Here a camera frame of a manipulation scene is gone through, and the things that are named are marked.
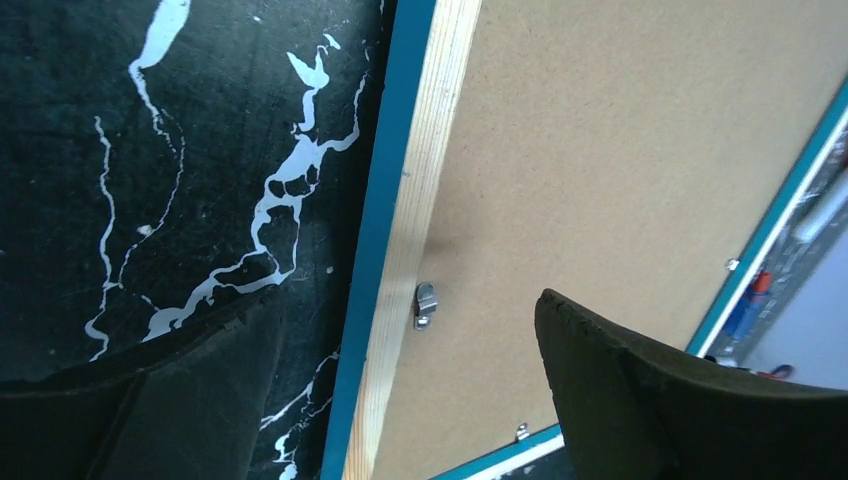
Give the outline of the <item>blue red screwdriver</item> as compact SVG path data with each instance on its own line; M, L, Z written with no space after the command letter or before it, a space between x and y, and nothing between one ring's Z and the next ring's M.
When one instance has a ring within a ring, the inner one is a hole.
M733 340L742 340L753 327L767 302L773 274L760 271L748 285L725 321L722 332Z

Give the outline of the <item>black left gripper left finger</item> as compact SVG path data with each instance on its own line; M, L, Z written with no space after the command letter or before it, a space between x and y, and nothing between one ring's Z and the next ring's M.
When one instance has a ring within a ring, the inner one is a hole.
M284 335L280 293L1 386L5 479L243 479Z

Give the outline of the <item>blue wooden picture frame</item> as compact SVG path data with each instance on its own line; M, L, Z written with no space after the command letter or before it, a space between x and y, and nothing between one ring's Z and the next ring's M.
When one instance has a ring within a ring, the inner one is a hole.
M397 5L334 405L322 465L348 479L354 441L376 437L404 335L428 328L439 301L418 277L477 17L485 1ZM703 355L847 126L847 73L728 276L681 350ZM496 479L563 444L556 422L517 428L506 445L428 479Z

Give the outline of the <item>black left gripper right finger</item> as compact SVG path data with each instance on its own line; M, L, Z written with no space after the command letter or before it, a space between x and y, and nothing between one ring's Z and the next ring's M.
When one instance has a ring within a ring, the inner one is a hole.
M552 290L534 325L580 479L843 479L847 395L718 365Z

